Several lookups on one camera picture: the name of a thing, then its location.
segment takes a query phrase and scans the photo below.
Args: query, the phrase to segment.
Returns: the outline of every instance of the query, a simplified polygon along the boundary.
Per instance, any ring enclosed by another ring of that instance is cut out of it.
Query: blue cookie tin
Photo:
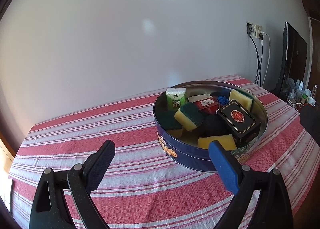
[[[245,147],[231,151],[231,154],[233,154],[241,164],[245,163],[247,159],[250,158],[258,145],[258,140],[264,134],[268,125],[268,114],[266,108],[255,95],[239,86],[218,81],[192,81],[173,87],[185,87],[187,89],[187,98],[194,95],[212,93],[217,96],[223,95],[229,98],[229,94],[232,89],[236,89],[244,95],[253,98],[251,113],[254,114],[261,122],[258,139],[252,141]],[[156,118],[157,113],[165,111],[166,109],[167,97],[166,92],[164,91],[158,96],[153,106],[153,116],[156,123],[158,140],[164,152],[174,161],[187,168],[201,172],[217,172],[209,158],[208,150],[198,148],[195,144],[191,145],[180,141],[179,139],[172,137],[160,126]]]

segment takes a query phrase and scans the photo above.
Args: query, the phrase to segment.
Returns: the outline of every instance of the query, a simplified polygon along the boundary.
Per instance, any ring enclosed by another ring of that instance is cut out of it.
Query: black cable
[[[260,68],[260,58],[259,58],[259,53],[258,53],[258,49],[257,49],[257,46],[256,46],[256,43],[254,42],[253,38],[251,37],[251,35],[248,33],[248,36],[250,37],[250,39],[252,40],[253,44],[254,44],[254,47],[256,49],[256,53],[257,53],[257,61],[258,61],[258,66],[257,66],[257,74],[256,74],[256,79],[254,81],[254,83],[257,82],[257,79],[258,79],[258,73],[259,73],[259,68]]]
[[[262,52],[261,52],[261,61],[260,61],[260,74],[259,74],[259,76],[260,76],[260,86],[261,86],[261,65],[262,65],[262,58],[263,58],[263,35],[262,35],[262,38],[261,38],[261,47],[262,47]]]

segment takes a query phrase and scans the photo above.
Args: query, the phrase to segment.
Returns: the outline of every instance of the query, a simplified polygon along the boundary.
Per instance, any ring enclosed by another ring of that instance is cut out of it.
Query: red package
[[[208,114],[215,114],[219,109],[219,103],[213,98],[199,100],[194,102],[194,104],[199,108],[199,110],[203,110]]]

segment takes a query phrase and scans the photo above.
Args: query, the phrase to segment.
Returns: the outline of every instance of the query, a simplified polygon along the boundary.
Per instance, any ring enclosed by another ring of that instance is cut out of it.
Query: striped tablecloth
[[[240,76],[212,80],[239,85],[266,106],[268,128],[247,164],[259,171],[275,167],[281,171],[295,214],[311,187],[320,159],[319,146],[300,126],[299,113]],[[162,150],[152,107],[163,90],[35,125],[9,174],[14,180],[12,215],[20,226],[28,228],[33,196],[46,167],[70,169],[110,139],[116,145],[116,155],[91,197],[111,228],[213,228],[232,195],[218,174],[185,168]],[[75,225],[84,228],[70,192],[65,191],[65,195]],[[254,194],[240,228],[249,223],[257,197]]]

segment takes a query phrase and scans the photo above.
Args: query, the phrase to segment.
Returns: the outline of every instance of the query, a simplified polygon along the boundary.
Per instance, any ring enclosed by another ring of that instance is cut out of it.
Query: wall outlet
[[[255,32],[255,34],[256,34],[256,38],[260,38],[260,36],[259,36],[259,31],[262,31],[262,27],[260,26],[260,25],[258,25],[258,24],[255,24],[254,25],[254,32]]]

